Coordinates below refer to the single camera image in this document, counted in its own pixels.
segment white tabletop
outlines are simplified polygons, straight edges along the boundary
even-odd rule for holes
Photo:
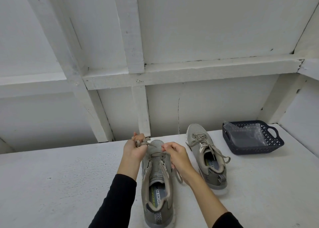
[[[221,130],[209,132],[216,147],[232,158],[221,202],[246,228],[317,228],[319,159],[279,125],[273,126],[285,145],[269,154],[236,156]],[[186,135],[152,139],[185,145]],[[0,226],[88,227],[116,174],[124,143],[0,155]],[[130,227],[143,226],[141,173],[137,183]],[[192,190],[175,180],[174,192],[176,227],[206,227]]]

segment clear plastic bag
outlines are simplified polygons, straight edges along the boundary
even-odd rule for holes
[[[268,146],[259,123],[249,124],[241,128],[230,122],[224,122],[224,128],[237,147]]]

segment shoe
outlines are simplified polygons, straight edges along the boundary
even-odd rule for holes
[[[173,228],[173,170],[170,155],[162,152],[161,140],[147,143],[148,149],[142,160],[142,203],[147,228]]]
[[[211,189],[224,189],[227,186],[226,163],[230,157],[223,156],[205,129],[199,124],[189,125],[186,143],[193,151],[199,172]]]

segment shoelace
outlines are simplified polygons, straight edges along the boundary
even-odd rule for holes
[[[147,141],[150,141],[151,139],[149,138],[149,137],[146,137],[146,138],[144,138],[143,139],[143,141],[142,142],[140,142],[139,140],[136,140],[135,141],[135,144],[136,144],[136,146],[137,147],[140,147],[140,146],[142,146],[142,145],[150,145],[150,143],[148,143]],[[180,173],[178,172],[178,170],[176,169],[176,168],[173,168],[173,172],[172,173],[174,173],[174,176],[176,177],[176,179],[177,179],[177,181],[180,183],[180,184],[182,184],[183,183],[183,178],[182,178],[182,176],[180,175]]]
[[[203,148],[208,147],[212,154],[216,153],[217,155],[221,156],[222,158],[228,158],[228,161],[225,162],[226,164],[230,162],[230,157],[224,156],[219,149],[217,149],[214,145],[210,145],[207,143],[207,136],[203,133],[193,133],[192,137],[195,139],[191,142],[191,144],[186,143],[186,145],[191,149],[193,146],[197,144],[201,144]]]

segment basket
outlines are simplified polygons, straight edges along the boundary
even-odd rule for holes
[[[283,146],[285,142],[280,138],[279,133],[276,128],[267,125],[263,121],[234,121],[230,122],[238,127],[244,127],[249,124],[259,123],[261,125],[261,130],[264,135],[264,138],[268,144],[268,146],[259,146],[259,147],[237,147],[230,138],[229,133],[224,128],[223,124],[223,138],[225,139],[229,149],[233,154],[236,155],[244,155],[244,154],[259,154],[259,153],[269,153],[272,152],[279,147]],[[276,132],[276,137],[273,137],[272,134],[268,131],[268,129],[273,129]]]

